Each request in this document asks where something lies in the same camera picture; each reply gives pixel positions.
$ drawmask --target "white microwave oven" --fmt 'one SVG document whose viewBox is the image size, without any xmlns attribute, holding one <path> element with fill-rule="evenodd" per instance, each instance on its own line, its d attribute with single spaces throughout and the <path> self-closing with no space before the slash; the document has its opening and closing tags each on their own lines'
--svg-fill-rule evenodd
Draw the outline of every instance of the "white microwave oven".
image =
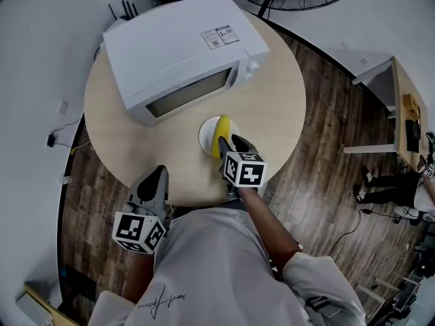
<svg viewBox="0 0 435 326">
<path fill-rule="evenodd" d="M 126 110 L 147 126 L 253 76 L 269 49 L 232 0 L 183 0 L 104 34 Z"/>
</svg>

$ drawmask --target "white cube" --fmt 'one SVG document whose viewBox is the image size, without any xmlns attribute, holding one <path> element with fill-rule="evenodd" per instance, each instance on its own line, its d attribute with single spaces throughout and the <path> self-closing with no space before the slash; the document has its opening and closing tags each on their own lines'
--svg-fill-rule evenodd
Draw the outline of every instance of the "white cube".
<svg viewBox="0 0 435 326">
<path fill-rule="evenodd" d="M 262 187 L 267 163 L 258 153 L 228 152 L 224 176 L 236 187 Z"/>
<path fill-rule="evenodd" d="M 111 237 L 124 249 L 152 254 L 165 232 L 157 216 L 118 211 L 115 214 Z"/>
</svg>

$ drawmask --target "black object on desk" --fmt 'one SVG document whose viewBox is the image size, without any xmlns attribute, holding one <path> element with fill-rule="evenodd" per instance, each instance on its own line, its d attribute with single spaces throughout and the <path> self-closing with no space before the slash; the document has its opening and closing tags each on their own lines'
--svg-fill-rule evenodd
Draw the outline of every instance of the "black object on desk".
<svg viewBox="0 0 435 326">
<path fill-rule="evenodd" d="M 418 121 L 406 120 L 406 149 L 412 152 L 419 152 L 420 125 Z"/>
</svg>

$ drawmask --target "shoe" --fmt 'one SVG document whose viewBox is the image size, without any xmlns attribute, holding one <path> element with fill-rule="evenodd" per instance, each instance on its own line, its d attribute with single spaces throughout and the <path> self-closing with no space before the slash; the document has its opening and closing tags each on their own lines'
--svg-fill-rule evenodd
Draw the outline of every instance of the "shoe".
<svg viewBox="0 0 435 326">
<path fill-rule="evenodd" d="M 366 192 L 364 192 L 360 186 L 355 184 L 353 185 L 353 195 L 355 196 L 358 204 L 361 204 L 362 201 L 364 200 L 364 197 L 366 196 Z"/>
<path fill-rule="evenodd" d="M 364 185 L 366 187 L 370 187 L 370 183 L 373 180 L 373 175 L 370 174 L 370 172 L 368 171 L 366 166 L 361 167 L 361 174 L 362 174 L 362 178 L 364 180 Z"/>
</svg>

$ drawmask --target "dark wood floor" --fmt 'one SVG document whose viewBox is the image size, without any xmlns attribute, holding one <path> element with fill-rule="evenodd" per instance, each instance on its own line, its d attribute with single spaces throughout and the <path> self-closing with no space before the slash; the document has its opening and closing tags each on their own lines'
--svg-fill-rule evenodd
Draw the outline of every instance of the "dark wood floor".
<svg viewBox="0 0 435 326">
<path fill-rule="evenodd" d="M 351 79 L 321 56 L 282 35 L 295 54 L 307 91 L 307 113 L 299 142 L 283 168 L 262 190 L 263 198 L 284 226 L 311 255 L 328 255 L 339 236 L 358 222 L 352 185 L 362 182 L 361 165 L 377 174 L 398 172 L 393 154 L 346 155 L 346 145 L 393 141 L 393 122 L 377 100 L 351 85 Z M 83 131 L 81 143 L 88 141 Z M 62 225 L 62 264 L 97 282 L 98 292 L 122 295 L 133 256 L 111 240 L 114 213 L 127 189 L 98 159 L 91 144 L 76 152 L 74 182 L 68 186 Z M 392 205 L 368 206 L 392 215 Z M 336 246 L 332 257 L 352 286 L 371 286 L 374 277 L 400 282 L 413 259 L 412 248 L 423 225 L 362 214 L 361 224 Z M 406 244 L 411 250 L 405 251 Z M 381 295 L 386 290 L 377 288 Z M 361 296 L 370 314 L 376 306 Z M 83 323 L 93 303 L 78 297 L 73 318 Z"/>
</svg>

